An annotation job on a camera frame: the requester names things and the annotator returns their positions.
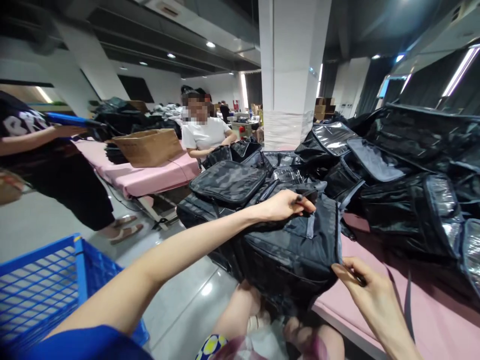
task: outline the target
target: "foot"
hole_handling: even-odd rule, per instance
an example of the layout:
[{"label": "foot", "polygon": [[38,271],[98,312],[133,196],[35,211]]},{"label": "foot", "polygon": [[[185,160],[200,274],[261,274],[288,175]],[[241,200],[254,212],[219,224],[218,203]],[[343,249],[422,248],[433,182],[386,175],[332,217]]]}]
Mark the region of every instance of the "foot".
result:
[{"label": "foot", "polygon": [[115,221],[113,222],[113,225],[111,226],[113,226],[114,228],[119,228],[119,227],[122,227],[123,225],[132,223],[137,219],[138,217],[136,217],[135,215],[125,215],[119,219],[115,219]]},{"label": "foot", "polygon": [[124,228],[124,229],[120,229],[117,236],[109,239],[110,244],[116,245],[118,243],[121,243],[123,240],[132,236],[133,234],[138,233],[143,228],[144,228],[143,224],[137,224],[137,225],[132,226],[132,227],[127,227],[127,228]]}]

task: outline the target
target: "sandal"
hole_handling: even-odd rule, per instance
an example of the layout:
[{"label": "sandal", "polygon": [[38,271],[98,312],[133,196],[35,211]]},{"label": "sandal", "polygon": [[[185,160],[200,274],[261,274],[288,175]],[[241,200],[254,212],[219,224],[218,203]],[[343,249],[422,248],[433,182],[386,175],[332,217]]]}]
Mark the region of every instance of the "sandal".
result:
[{"label": "sandal", "polygon": [[[123,240],[127,239],[128,237],[132,236],[133,234],[138,233],[143,228],[144,228],[143,224],[137,224],[137,225],[132,226],[132,227],[127,227],[127,228],[121,229],[118,236],[115,236],[115,237],[112,237],[112,238],[109,239],[110,244],[111,245],[116,245],[118,243],[121,243]],[[129,230],[129,229],[131,230],[131,233],[125,234],[125,232],[126,232],[125,230]]]},{"label": "sandal", "polygon": [[135,215],[125,215],[125,216],[122,216],[121,218],[115,219],[115,221],[113,222],[113,227],[119,228],[123,225],[130,224],[137,219],[138,217],[136,217]]},{"label": "sandal", "polygon": [[266,328],[271,324],[271,322],[270,313],[266,310],[260,311],[257,315],[250,316],[248,319],[246,333],[248,334]]}]

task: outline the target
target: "blue sleeve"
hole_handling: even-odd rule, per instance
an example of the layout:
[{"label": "blue sleeve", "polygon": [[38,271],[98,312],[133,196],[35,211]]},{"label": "blue sleeve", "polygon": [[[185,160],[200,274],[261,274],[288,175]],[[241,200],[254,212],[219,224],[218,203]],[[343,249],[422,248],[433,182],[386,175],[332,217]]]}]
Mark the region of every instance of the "blue sleeve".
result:
[{"label": "blue sleeve", "polygon": [[152,357],[128,336],[112,327],[101,325],[58,333],[36,344],[20,359],[152,360]]}]

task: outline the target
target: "pile of bags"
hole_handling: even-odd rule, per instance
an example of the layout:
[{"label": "pile of bags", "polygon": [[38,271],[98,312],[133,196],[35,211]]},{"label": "pile of bags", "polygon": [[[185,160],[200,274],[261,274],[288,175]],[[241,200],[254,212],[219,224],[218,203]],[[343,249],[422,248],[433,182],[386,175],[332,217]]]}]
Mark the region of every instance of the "pile of bags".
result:
[{"label": "pile of bags", "polygon": [[312,128],[295,151],[228,157],[217,149],[177,207],[187,227],[264,201],[309,194],[317,211],[257,224],[210,254],[286,314],[306,311],[336,281],[344,211],[372,239],[480,309],[480,118],[387,105]]},{"label": "pile of bags", "polygon": [[[182,139],[182,107],[175,104],[157,105],[157,111],[143,114],[128,102],[112,97],[95,109],[95,121],[107,124],[107,128],[89,129],[89,136],[100,142],[114,137],[130,135],[153,129],[173,129],[179,140]],[[128,163],[115,144],[105,147],[106,156],[114,164]]]}]

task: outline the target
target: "white pillar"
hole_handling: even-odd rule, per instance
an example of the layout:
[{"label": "white pillar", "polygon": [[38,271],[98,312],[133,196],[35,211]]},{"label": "white pillar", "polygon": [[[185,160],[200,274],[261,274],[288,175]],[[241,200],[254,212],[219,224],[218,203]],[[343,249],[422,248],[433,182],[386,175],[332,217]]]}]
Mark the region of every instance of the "white pillar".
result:
[{"label": "white pillar", "polygon": [[360,57],[338,66],[332,97],[335,98],[335,110],[347,119],[355,115],[370,61],[369,57]]},{"label": "white pillar", "polygon": [[73,25],[60,19],[54,19],[53,22],[100,99],[119,97],[130,100],[90,24],[85,22]]},{"label": "white pillar", "polygon": [[332,0],[259,0],[265,149],[294,149],[312,128]]}]

